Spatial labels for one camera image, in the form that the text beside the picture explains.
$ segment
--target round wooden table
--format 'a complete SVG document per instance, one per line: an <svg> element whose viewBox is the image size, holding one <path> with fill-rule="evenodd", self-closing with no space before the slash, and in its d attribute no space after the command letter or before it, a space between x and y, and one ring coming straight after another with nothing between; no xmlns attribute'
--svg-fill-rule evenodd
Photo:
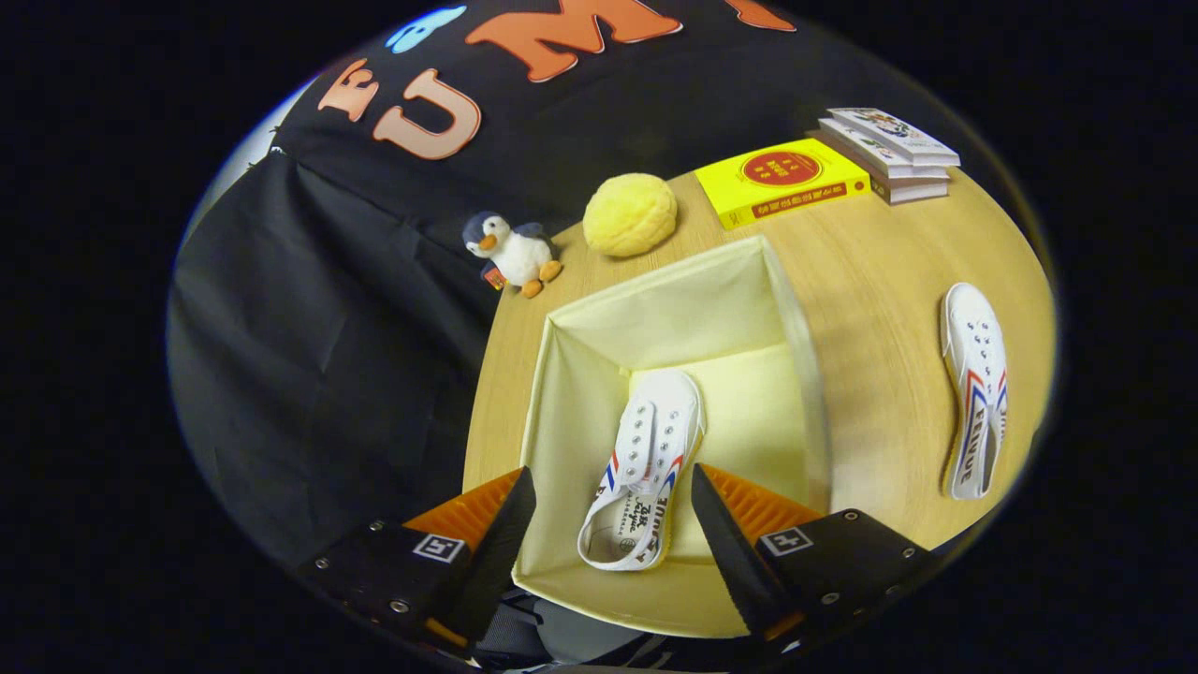
<svg viewBox="0 0 1198 674"><path fill-rule="evenodd" d="M478 393L464 491L520 466L545 315L696 253L757 233L778 253L803 305L824 382L830 511L860 509L925 548L998 504L1028 459L1052 390L1057 315L1043 267L1003 208L958 169L949 195L887 205L873 194L787 211L726 231L694 174L668 181L678 227L653 250L615 259L575 224L555 237L562 274L537 297L503 290ZM940 482L957 403L940 356L938 310L957 281L976 285L1006 342L1009 426L994 485L980 500Z"/></svg>

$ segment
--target red circle on book cover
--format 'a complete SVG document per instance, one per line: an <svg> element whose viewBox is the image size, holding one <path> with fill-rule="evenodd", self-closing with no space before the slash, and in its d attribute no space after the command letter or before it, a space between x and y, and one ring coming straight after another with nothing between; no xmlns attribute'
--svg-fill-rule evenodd
<svg viewBox="0 0 1198 674"><path fill-rule="evenodd" d="M750 157L740 172L758 184L801 184L823 172L823 165L799 152L762 152Z"/></svg>

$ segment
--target fabric storage box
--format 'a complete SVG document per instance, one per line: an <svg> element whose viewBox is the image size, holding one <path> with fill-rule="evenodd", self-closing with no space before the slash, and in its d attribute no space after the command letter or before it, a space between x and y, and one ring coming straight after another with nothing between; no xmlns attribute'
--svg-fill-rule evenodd
<svg viewBox="0 0 1198 674"><path fill-rule="evenodd" d="M678 368L698 385L707 435L673 493L660 566L599 571L579 529L646 372ZM768 241L727 243L613 285L545 317L521 463L537 511L516 585L582 614L661 634L748 633L690 505L695 462L828 510L822 384L806 321Z"/></svg>

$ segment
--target orange letter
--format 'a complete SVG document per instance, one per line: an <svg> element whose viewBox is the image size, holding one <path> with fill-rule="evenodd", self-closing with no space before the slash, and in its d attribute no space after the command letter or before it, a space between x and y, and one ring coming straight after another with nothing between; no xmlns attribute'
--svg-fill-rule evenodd
<svg viewBox="0 0 1198 674"><path fill-rule="evenodd" d="M559 0L562 12L508 12L479 25L466 44L495 43L528 66L531 81L546 81L574 67L579 57L553 51L544 42L592 54L604 50L599 22L611 26L616 42L641 42L682 30L682 23L636 0Z"/></svg>
<svg viewBox="0 0 1198 674"><path fill-rule="evenodd" d="M399 105L387 110L375 126L375 140L391 140L424 159L443 159L461 150L478 132L483 113L470 97L437 79L437 71L429 68L407 85L404 98L424 98L453 116L453 123L441 133L431 133L404 117Z"/></svg>
<svg viewBox="0 0 1198 674"><path fill-rule="evenodd" d="M374 73L359 69L364 65L367 65L365 59L358 59L350 63L350 67L345 68L341 77L337 78L333 86L320 99L316 109L323 110L326 107L337 108L338 110L349 113L350 121L362 119L362 113L367 110L367 105L370 104L374 95L379 92L379 83L370 81ZM368 81L370 83L369 85L362 86Z"/></svg>
<svg viewBox="0 0 1198 674"><path fill-rule="evenodd" d="M786 32L794 32L794 26L774 16L773 12L754 2L754 0L724 0L737 11L740 23L754 28L768 28Z"/></svg>

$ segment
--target stuffed penguin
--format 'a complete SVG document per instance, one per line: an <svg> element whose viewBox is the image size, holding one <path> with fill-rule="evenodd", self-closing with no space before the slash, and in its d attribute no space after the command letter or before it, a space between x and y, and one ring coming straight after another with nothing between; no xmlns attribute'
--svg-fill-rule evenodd
<svg viewBox="0 0 1198 674"><path fill-rule="evenodd" d="M484 279L497 268L525 297L536 296L562 271L536 221L513 229L498 213L483 211L466 220L461 239L467 250L488 260L480 274Z"/></svg>

